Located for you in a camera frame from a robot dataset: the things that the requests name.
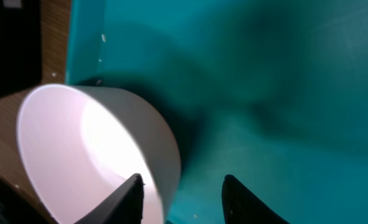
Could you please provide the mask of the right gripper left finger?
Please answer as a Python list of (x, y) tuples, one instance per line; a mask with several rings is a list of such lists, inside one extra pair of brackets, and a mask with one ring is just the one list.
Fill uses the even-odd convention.
[(89, 214), (75, 224), (141, 224), (144, 183), (133, 174)]

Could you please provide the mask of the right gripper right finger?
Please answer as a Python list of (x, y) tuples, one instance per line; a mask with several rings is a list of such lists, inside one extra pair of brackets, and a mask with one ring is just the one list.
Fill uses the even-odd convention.
[(231, 174), (224, 177), (221, 199), (225, 224), (288, 224)]

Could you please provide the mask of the small pink bowl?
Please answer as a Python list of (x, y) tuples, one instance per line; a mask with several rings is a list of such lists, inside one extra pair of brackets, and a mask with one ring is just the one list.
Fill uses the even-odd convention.
[(100, 86), (42, 85), (23, 100), (17, 145), (40, 201), (75, 223), (130, 176), (144, 181), (143, 223), (164, 223), (178, 188), (178, 144), (138, 95)]

